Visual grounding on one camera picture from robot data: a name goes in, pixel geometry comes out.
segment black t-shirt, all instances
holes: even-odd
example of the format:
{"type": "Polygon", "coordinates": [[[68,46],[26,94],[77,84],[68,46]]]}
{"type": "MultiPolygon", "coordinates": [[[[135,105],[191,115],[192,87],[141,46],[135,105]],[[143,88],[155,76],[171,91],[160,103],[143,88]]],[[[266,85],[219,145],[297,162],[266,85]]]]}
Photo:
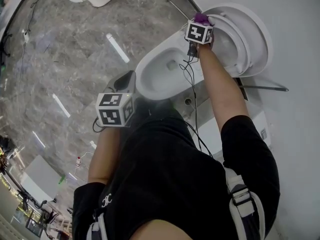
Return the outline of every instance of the black t-shirt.
{"type": "MultiPolygon", "coordinates": [[[[182,122],[170,118],[137,129],[122,149],[112,180],[74,192],[73,239],[86,239],[94,210],[102,207],[108,240],[129,240],[152,220],[167,221],[193,240],[238,239],[225,170],[198,151],[187,132],[182,122]]],[[[267,234],[280,197],[273,155],[247,116],[227,121],[221,139],[224,165],[242,175],[261,199],[267,234]]]]}

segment bathroom floor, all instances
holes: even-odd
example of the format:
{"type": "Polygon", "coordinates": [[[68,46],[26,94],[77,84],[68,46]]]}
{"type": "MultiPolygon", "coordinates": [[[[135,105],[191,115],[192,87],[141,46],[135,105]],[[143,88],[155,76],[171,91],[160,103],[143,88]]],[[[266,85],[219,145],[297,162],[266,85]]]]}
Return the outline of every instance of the bathroom floor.
{"type": "MultiPolygon", "coordinates": [[[[91,141],[97,143],[92,124],[98,93],[119,73],[134,70],[186,19],[166,0],[112,0],[101,8],[88,1],[39,0],[29,26],[30,40],[23,44],[22,30],[28,28],[35,1],[24,0],[8,29],[13,37],[6,44],[11,57],[5,59],[0,79],[0,135],[10,136],[18,147],[11,169],[17,178],[37,155],[68,176],[75,173],[78,156],[94,151],[91,141]],[[109,43],[108,33],[129,63],[109,43]]],[[[189,17],[195,14],[188,0],[174,1],[189,17]]],[[[186,95],[173,100],[188,117],[192,110],[185,110],[186,95]]],[[[80,179],[87,178],[91,157],[88,153],[83,158],[80,179]]],[[[72,206],[74,189],[84,184],[80,179],[61,184],[59,205],[72,206]]]]}

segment metal rod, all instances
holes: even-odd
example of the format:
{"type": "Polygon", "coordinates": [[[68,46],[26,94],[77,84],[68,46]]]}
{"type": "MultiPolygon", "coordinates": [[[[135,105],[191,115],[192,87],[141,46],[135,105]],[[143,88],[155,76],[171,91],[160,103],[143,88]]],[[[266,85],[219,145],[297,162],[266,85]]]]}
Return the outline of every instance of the metal rod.
{"type": "Polygon", "coordinates": [[[188,21],[190,20],[189,17],[178,7],[174,2],[171,0],[166,0],[167,2],[170,2],[188,21]]]}
{"type": "Polygon", "coordinates": [[[285,87],[267,87],[267,86],[254,86],[254,85],[239,85],[239,88],[252,88],[252,89],[263,89],[263,90],[273,90],[280,92],[289,92],[288,88],[285,87]]]}

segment gray marble tile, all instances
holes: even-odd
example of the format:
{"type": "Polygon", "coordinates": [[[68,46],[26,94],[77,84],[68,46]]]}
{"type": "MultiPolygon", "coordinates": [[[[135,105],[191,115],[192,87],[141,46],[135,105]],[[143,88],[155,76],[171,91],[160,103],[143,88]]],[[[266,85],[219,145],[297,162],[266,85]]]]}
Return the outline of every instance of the gray marble tile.
{"type": "MultiPolygon", "coordinates": [[[[8,30],[13,37],[6,45],[11,57],[5,59],[6,70],[0,79],[0,134],[13,138],[19,149],[24,147],[20,152],[24,166],[41,155],[61,176],[74,174],[77,157],[93,152],[90,141],[98,141],[98,134],[92,131],[98,93],[119,73],[135,70],[186,19],[166,0],[112,0],[101,8],[88,1],[39,0],[30,22],[34,1],[24,0],[8,30]],[[23,46],[21,32],[28,25],[30,40],[23,46]],[[129,63],[107,40],[108,33],[129,63]],[[70,113],[69,118],[53,94],[70,113]]],[[[195,14],[187,0],[175,2],[189,17],[195,14]]],[[[184,97],[175,98],[177,104],[183,101],[184,97]]],[[[83,158],[77,172],[81,179],[88,176],[91,158],[90,153],[83,158]]],[[[23,168],[19,159],[14,162],[23,168]]],[[[73,191],[83,184],[81,180],[62,184],[58,205],[72,206],[73,191]]]]}

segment power outlet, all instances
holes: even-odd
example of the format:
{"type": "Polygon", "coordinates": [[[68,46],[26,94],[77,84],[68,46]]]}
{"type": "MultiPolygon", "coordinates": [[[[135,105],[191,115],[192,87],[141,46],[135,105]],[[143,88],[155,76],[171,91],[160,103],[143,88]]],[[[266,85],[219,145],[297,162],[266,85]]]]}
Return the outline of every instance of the power outlet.
{"type": "Polygon", "coordinates": [[[23,30],[22,30],[22,33],[23,33],[23,37],[24,37],[24,42],[25,42],[25,43],[28,43],[29,40],[30,40],[28,31],[23,29],[23,30]]]}

